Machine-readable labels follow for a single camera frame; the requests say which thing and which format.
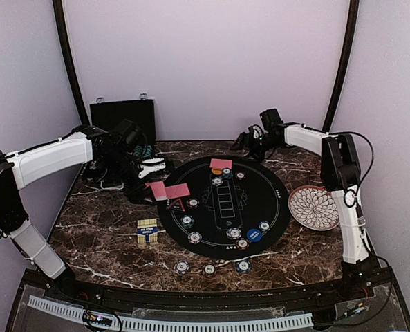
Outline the brown chips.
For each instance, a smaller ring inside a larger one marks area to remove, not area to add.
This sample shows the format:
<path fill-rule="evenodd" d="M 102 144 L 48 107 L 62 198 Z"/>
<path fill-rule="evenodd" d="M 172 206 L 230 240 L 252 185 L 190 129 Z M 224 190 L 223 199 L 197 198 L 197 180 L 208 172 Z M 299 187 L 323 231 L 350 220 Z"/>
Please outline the brown chips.
<path fill-rule="evenodd" d="M 239 250 L 246 250 L 249 247 L 249 242 L 246 239 L 240 238 L 236 240 L 236 247 Z"/>
<path fill-rule="evenodd" d="M 189 208 L 197 208 L 199 206 L 200 201 L 198 199 L 192 198 L 187 200 L 187 206 Z"/>
<path fill-rule="evenodd" d="M 236 178 L 239 179 L 239 180 L 243 180 L 243 179 L 246 178 L 246 175 L 243 172 L 237 172 L 236 173 Z"/>

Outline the red card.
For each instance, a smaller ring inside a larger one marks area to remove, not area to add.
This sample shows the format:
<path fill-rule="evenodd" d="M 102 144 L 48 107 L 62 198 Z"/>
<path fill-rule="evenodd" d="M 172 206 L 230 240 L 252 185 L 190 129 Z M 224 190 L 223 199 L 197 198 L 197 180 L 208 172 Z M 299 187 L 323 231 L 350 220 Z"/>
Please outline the red card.
<path fill-rule="evenodd" d="M 209 166 L 212 169 L 225 169 L 225 168 L 231 169 L 232 168 L 232 160 L 212 158 Z"/>
<path fill-rule="evenodd" d="M 186 183 L 168 186 L 165 188 L 168 199 L 177 199 L 184 196 L 189 196 L 189 188 Z"/>

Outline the green chips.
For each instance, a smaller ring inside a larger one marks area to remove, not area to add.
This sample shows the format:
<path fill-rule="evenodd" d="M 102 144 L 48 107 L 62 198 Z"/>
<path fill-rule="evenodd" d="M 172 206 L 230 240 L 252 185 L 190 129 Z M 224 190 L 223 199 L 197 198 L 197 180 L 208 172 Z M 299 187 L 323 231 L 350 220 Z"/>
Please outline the green chips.
<path fill-rule="evenodd" d="M 267 221 L 262 221 L 259 223 L 259 229 L 262 232 L 266 232 L 270 229 L 271 225 Z"/>
<path fill-rule="evenodd" d="M 184 215 L 180 218 L 180 224 L 185 229 L 190 229 L 194 224 L 194 218 L 190 215 Z"/>
<path fill-rule="evenodd" d="M 233 178 L 232 170 L 231 170 L 230 168 L 224 168 L 224 169 L 222 169 L 221 178 L 222 178 L 222 179 L 227 179 L 227 180 Z"/>

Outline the blue white chip stack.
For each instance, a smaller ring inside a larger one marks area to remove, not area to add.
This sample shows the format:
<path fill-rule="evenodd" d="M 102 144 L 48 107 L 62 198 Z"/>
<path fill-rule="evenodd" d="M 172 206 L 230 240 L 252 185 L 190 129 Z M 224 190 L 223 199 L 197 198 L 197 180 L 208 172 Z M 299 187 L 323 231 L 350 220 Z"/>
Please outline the blue white chip stack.
<path fill-rule="evenodd" d="M 178 275 L 184 275 L 189 272 L 189 263 L 187 261 L 177 261 L 174 266 L 174 271 Z"/>

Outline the brown white chip stack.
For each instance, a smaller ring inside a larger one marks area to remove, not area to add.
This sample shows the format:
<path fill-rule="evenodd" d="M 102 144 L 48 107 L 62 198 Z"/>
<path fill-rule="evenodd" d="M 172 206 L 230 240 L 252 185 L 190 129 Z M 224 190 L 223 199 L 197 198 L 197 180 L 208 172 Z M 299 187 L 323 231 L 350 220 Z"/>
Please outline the brown white chip stack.
<path fill-rule="evenodd" d="M 216 267 L 213 264 L 207 264 L 203 267 L 203 274 L 207 277 L 212 277 L 216 273 Z"/>

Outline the green blue chip stack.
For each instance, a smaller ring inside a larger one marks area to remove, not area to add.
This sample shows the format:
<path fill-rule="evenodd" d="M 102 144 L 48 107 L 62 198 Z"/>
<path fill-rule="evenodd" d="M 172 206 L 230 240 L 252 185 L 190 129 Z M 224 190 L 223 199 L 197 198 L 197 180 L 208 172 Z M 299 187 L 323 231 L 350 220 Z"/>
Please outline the green blue chip stack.
<path fill-rule="evenodd" d="M 250 272 L 251 267 L 252 267 L 251 263 L 246 260 L 238 261 L 236 262 L 236 265 L 235 265 L 236 272 L 240 274 Z"/>

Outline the red backed card deck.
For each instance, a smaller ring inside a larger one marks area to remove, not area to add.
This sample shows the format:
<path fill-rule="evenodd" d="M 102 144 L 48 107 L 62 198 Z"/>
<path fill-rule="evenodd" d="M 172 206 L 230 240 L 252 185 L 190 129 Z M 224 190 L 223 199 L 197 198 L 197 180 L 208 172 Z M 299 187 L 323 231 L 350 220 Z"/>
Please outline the red backed card deck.
<path fill-rule="evenodd" d="M 156 201 L 167 200 L 167 192 L 165 189 L 165 184 L 162 181 L 146 183 L 146 187 L 149 187 L 151 189 L 151 192 Z"/>

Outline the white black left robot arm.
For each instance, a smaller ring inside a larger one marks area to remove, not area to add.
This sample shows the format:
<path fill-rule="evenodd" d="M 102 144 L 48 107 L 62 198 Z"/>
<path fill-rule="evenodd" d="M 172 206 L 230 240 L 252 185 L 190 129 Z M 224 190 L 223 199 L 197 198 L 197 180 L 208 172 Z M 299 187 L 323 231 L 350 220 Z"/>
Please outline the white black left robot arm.
<path fill-rule="evenodd" d="M 0 151 L 0 239 L 7 237 L 51 280 L 67 302 L 81 295 L 74 273 L 31 223 L 20 190 L 35 181 L 74 165 L 99 161 L 124 185 L 124 194 L 137 203 L 151 193 L 146 178 L 165 168 L 163 158 L 143 159 L 132 155 L 140 132 L 130 121 L 108 132 L 81 125 L 69 134 L 22 151 Z"/>

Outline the orange big blind button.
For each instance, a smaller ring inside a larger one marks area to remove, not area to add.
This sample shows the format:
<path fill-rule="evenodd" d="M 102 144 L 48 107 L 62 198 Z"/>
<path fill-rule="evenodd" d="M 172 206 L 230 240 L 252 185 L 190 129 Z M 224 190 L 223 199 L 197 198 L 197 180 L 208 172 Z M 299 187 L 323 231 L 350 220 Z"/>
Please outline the orange big blind button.
<path fill-rule="evenodd" d="M 221 175 L 223 173 L 223 170 L 219 168 L 211 168 L 211 171 L 215 175 Z"/>

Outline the green chip row right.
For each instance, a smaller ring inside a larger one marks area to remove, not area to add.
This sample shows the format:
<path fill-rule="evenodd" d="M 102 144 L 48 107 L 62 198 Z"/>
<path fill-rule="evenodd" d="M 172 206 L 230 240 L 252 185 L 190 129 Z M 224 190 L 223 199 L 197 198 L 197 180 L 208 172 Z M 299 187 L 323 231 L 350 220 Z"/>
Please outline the green chip row right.
<path fill-rule="evenodd" d="M 153 157 L 153 147 L 151 145 L 137 145 L 132 155 L 139 159 L 149 159 Z"/>

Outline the blue gold card box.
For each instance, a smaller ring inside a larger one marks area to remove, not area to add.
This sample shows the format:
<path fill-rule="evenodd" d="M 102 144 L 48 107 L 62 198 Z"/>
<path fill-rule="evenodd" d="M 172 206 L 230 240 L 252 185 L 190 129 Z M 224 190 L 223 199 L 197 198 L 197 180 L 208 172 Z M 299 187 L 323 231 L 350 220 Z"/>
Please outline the blue gold card box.
<path fill-rule="evenodd" d="M 157 219 L 141 219 L 137 221 L 138 244 L 151 244 L 158 242 Z"/>

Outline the round black poker mat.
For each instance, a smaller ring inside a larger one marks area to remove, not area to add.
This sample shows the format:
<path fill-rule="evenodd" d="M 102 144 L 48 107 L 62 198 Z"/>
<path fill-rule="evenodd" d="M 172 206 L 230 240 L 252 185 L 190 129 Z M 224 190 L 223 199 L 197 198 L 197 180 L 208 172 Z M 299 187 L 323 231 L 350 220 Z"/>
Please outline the round black poker mat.
<path fill-rule="evenodd" d="M 212 185 L 217 176 L 212 173 L 212 157 L 202 157 L 175 169 L 165 180 L 172 186 L 186 183 L 190 195 L 168 199 L 158 204 L 158 216 L 169 236 L 185 249 L 198 255 L 215 259 L 233 260 L 256 255 L 278 242 L 290 221 L 289 193 L 286 186 L 273 171 L 260 163 L 238 156 L 224 156 L 232 160 L 233 178 L 223 179 L 220 186 Z M 246 178 L 236 178 L 243 172 Z M 187 206 L 188 199 L 198 199 L 199 206 Z M 185 229 L 180 218 L 190 215 L 194 224 Z M 260 242 L 252 243 L 246 238 L 249 229 L 258 229 L 259 223 L 267 221 L 271 227 L 262 232 Z M 236 247 L 236 240 L 228 239 L 226 231 L 239 228 L 243 239 L 249 242 L 246 250 Z M 199 232 L 200 243 L 188 241 L 188 234 Z"/>

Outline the black poker chip case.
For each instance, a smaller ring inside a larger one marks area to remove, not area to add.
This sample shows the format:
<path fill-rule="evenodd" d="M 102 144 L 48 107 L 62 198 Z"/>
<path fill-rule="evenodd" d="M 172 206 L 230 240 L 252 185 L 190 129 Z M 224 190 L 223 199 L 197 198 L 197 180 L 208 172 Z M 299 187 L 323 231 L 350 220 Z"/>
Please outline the black poker chip case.
<path fill-rule="evenodd" d="M 104 133 L 94 139 L 93 160 L 88 164 L 91 170 L 89 178 L 100 179 L 103 175 L 111 176 L 123 184 L 121 171 L 134 163 L 139 171 L 138 178 L 143 180 L 140 173 L 142 163 L 148 159 L 139 159 L 132 155 L 133 150 L 121 148 L 113 133 L 114 128 L 123 120 L 135 122 L 143 131 L 138 145 L 151 145 L 156 141 L 155 106 L 151 99 L 123 100 L 115 102 L 101 102 L 90 105 L 92 125 Z"/>

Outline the blue small blind button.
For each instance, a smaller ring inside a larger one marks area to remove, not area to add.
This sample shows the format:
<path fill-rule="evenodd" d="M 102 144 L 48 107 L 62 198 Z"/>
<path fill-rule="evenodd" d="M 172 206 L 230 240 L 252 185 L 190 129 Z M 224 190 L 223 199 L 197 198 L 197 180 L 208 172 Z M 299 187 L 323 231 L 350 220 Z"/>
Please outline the blue small blind button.
<path fill-rule="evenodd" d="M 263 235 L 262 232 L 258 229 L 249 229 L 246 234 L 246 238 L 249 242 L 257 243 L 262 240 Z"/>

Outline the floral patterned ceramic plate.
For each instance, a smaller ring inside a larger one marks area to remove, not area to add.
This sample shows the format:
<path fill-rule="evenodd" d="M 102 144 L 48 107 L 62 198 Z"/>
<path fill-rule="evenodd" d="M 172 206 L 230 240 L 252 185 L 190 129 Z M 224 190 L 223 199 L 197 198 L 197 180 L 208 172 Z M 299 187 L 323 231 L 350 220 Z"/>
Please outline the floral patterned ceramic plate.
<path fill-rule="evenodd" d="M 322 187 L 305 185 L 293 190 L 288 208 L 292 217 L 310 230 L 328 231 L 339 225 L 336 204 Z"/>

